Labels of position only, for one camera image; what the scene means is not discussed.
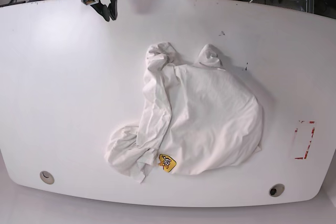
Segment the white t-shirt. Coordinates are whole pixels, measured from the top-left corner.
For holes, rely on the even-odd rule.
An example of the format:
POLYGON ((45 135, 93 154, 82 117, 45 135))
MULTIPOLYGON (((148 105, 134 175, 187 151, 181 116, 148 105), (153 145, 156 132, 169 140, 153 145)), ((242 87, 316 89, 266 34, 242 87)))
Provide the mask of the white t-shirt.
POLYGON ((145 54, 144 107, 138 124, 116 130, 105 159, 142 182, 154 166, 198 175, 236 166, 260 151, 262 107, 207 44, 193 63, 169 42, 145 54))

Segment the red tape rectangle marking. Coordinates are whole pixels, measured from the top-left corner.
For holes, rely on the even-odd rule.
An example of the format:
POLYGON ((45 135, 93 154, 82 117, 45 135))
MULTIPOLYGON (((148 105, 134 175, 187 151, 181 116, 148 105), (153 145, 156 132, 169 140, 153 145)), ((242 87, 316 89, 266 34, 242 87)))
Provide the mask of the red tape rectangle marking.
POLYGON ((299 121, 293 137, 291 158, 304 160, 308 157, 315 129, 316 121, 299 121))

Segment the left table grommet hole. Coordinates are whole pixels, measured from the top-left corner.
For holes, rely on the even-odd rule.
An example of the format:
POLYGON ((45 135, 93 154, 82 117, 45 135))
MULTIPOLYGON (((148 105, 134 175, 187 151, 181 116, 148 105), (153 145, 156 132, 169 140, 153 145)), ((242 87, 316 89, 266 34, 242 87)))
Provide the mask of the left table grommet hole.
POLYGON ((53 175, 47 171, 40 172, 40 179, 48 185, 52 185, 55 182, 53 175))

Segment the table grommet hole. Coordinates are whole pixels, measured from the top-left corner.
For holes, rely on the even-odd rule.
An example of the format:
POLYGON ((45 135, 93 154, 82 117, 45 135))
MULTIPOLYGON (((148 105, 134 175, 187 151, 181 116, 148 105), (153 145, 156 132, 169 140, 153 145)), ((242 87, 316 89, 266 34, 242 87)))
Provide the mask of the table grommet hole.
POLYGON ((52 185, 55 182, 53 175, 47 171, 40 172, 40 179, 48 185, 52 185))
POLYGON ((279 197, 285 190, 285 186, 283 184, 276 184, 272 186, 269 190, 269 196, 271 197, 279 197))

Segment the right table grommet hole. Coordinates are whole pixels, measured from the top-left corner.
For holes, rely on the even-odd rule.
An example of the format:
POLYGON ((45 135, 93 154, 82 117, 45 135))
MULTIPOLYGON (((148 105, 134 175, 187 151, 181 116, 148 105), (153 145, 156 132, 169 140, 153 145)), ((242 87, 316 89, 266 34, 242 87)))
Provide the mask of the right table grommet hole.
POLYGON ((271 197, 279 197, 285 190, 285 186, 283 184, 276 184, 272 186, 269 190, 269 196, 271 197))

